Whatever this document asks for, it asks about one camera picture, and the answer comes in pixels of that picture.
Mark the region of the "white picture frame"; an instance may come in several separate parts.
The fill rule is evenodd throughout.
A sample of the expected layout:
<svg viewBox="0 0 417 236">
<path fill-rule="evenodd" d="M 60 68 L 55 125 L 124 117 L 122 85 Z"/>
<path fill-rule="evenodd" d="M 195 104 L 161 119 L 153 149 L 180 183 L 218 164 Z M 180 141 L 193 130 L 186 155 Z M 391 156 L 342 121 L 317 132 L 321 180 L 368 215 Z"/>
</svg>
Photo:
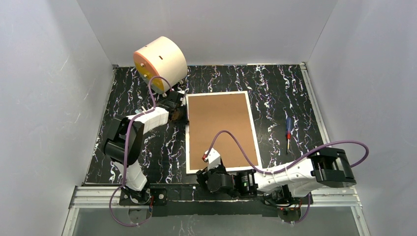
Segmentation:
<svg viewBox="0 0 417 236">
<path fill-rule="evenodd" d="M 188 125 L 185 128 L 186 173 L 207 166 L 208 149 L 220 153 L 228 172 L 260 168 L 260 155 L 247 91 L 186 95 Z"/>
</svg>

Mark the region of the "blue red screwdriver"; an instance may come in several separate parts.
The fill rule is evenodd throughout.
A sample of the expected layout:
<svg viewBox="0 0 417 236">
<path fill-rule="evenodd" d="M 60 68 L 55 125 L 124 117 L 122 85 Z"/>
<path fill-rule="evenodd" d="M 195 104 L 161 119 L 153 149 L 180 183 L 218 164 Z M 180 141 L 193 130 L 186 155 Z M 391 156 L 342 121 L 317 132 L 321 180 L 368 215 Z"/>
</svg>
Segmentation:
<svg viewBox="0 0 417 236">
<path fill-rule="evenodd" d="M 290 116 L 287 116 L 286 118 L 286 140 L 287 140 L 286 153 L 287 154 L 290 152 L 291 131 L 292 131 L 292 118 Z"/>
</svg>

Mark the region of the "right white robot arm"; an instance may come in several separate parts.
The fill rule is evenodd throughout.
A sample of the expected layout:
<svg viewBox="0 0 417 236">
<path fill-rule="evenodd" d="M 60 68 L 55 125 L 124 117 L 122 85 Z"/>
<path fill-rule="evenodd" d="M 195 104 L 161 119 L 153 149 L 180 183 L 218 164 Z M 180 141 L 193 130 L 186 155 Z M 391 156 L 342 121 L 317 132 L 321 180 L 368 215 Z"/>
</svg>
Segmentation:
<svg viewBox="0 0 417 236">
<path fill-rule="evenodd" d="M 214 150 L 204 157 L 207 166 L 196 173 L 202 189 L 233 198 L 252 198 L 259 192 L 281 191 L 281 197 L 302 198 L 313 190 L 327 186 L 343 188 L 356 185 L 346 153 L 325 147 L 317 152 L 271 169 L 249 169 L 230 174 L 220 154 Z"/>
</svg>

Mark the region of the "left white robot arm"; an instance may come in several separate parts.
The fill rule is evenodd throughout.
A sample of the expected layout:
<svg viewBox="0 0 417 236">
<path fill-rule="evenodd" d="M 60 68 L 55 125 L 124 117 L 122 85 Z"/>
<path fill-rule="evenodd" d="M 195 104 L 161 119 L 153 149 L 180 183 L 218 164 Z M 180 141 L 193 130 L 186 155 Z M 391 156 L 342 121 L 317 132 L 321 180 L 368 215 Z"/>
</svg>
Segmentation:
<svg viewBox="0 0 417 236">
<path fill-rule="evenodd" d="M 110 158 L 123 175 L 122 185 L 133 191 L 142 191 L 147 178 L 139 164 L 143 136 L 154 128 L 170 122 L 186 121 L 186 100 L 183 91 L 171 91 L 150 112 L 140 116 L 115 116 L 99 148 Z"/>
</svg>

